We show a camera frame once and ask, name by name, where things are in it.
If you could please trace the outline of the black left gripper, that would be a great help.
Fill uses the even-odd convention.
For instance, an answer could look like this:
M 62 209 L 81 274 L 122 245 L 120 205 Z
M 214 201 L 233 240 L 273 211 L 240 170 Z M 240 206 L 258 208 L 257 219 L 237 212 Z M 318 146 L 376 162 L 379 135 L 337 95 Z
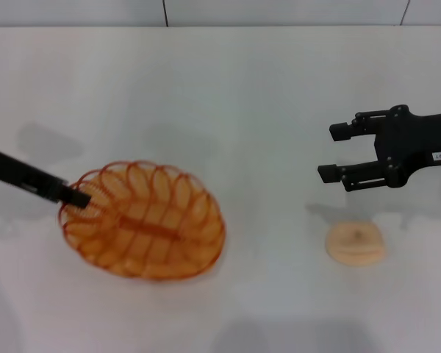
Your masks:
M 66 185 L 66 181 L 0 152 L 0 181 L 52 202 L 85 209 L 91 195 Z

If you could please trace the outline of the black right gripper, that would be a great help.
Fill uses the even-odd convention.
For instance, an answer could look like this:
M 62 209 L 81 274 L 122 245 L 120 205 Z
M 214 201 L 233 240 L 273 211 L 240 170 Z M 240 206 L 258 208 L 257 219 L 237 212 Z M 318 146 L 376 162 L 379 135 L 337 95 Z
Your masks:
M 401 188 L 416 171 L 441 166 L 441 114 L 419 116 L 400 105 L 389 111 L 357 112 L 351 123 L 332 124 L 329 131 L 333 141 L 376 135 L 379 163 L 318 166 L 323 183 L 341 182 L 347 192 Z

